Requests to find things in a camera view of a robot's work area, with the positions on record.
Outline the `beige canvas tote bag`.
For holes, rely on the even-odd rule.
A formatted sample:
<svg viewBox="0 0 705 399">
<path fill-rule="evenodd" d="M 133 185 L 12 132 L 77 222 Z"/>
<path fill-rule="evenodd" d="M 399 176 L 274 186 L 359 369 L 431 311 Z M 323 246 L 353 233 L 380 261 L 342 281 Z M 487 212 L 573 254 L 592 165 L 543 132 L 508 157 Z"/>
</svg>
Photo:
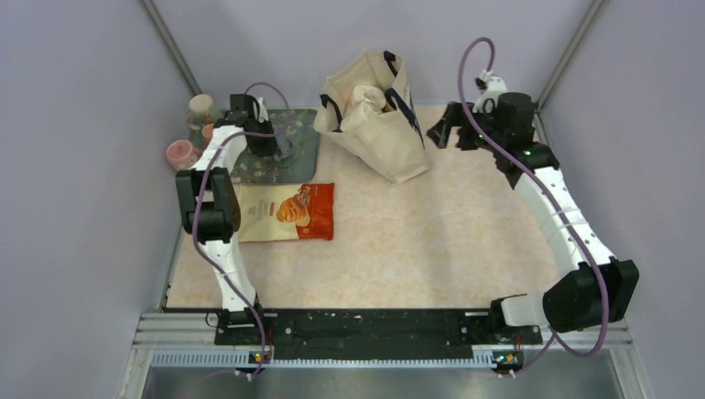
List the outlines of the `beige canvas tote bag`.
<svg viewBox="0 0 705 399">
<path fill-rule="evenodd" d="M 357 85 L 382 89 L 383 111 L 369 103 L 348 107 Z M 394 184 L 430 169 L 412 101 L 403 58 L 390 51 L 363 52 L 347 67 L 328 76 L 314 130 L 362 160 Z"/>
</svg>

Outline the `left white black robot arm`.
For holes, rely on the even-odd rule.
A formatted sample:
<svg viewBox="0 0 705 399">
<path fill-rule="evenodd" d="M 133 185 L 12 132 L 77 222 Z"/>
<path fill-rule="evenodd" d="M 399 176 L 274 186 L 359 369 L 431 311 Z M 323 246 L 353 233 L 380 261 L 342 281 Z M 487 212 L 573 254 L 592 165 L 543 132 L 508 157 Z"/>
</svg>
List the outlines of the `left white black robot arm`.
<svg viewBox="0 0 705 399">
<path fill-rule="evenodd" d="M 221 289 L 219 328 L 234 329 L 252 344 L 263 339 L 267 323 L 255 307 L 257 293 L 239 248 L 242 214 L 230 176 L 250 138 L 275 138 L 267 110 L 250 94 L 234 94 L 230 109 L 214 123 L 202 156 L 189 169 L 176 173 L 175 187 L 183 228 L 213 268 Z"/>
</svg>

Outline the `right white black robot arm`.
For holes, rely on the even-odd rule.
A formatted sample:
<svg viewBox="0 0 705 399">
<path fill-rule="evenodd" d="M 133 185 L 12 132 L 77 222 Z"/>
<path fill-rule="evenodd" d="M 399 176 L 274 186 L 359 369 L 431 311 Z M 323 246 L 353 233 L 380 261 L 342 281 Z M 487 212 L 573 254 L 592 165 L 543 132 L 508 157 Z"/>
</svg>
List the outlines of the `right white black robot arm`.
<svg viewBox="0 0 705 399">
<path fill-rule="evenodd" d="M 460 150 L 488 150 L 510 187 L 530 207 L 549 244 L 559 281 L 541 295 L 521 294 L 492 301 L 487 330 L 510 342 L 524 326 L 548 326 L 558 333 L 599 326 L 602 315 L 624 319 L 639 271 L 597 237 L 573 200 L 553 151 L 534 139 L 535 104 L 525 93 L 508 92 L 482 105 L 451 101 L 427 136 L 440 149 L 457 130 Z"/>
</svg>

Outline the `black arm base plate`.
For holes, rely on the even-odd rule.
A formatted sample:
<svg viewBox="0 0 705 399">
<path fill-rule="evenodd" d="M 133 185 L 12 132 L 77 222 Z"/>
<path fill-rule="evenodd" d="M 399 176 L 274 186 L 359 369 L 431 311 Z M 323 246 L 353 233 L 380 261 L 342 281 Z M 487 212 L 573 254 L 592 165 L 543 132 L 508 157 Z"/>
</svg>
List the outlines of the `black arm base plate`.
<svg viewBox="0 0 705 399">
<path fill-rule="evenodd" d="M 219 346 L 274 350 L 276 360 L 464 360 L 480 345 L 541 344 L 535 326 L 507 327 L 489 309 L 266 308 L 218 312 Z"/>
</svg>

